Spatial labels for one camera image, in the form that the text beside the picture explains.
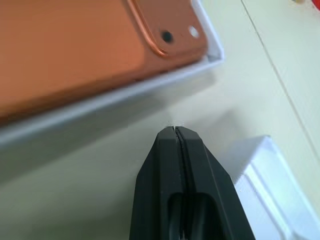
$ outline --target smartphone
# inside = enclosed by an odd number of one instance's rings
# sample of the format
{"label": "smartphone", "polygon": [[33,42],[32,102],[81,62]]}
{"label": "smartphone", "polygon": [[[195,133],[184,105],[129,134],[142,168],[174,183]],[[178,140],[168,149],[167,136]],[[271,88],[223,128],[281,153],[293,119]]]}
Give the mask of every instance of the smartphone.
{"label": "smartphone", "polygon": [[201,59],[190,0],[0,0],[0,124]]}

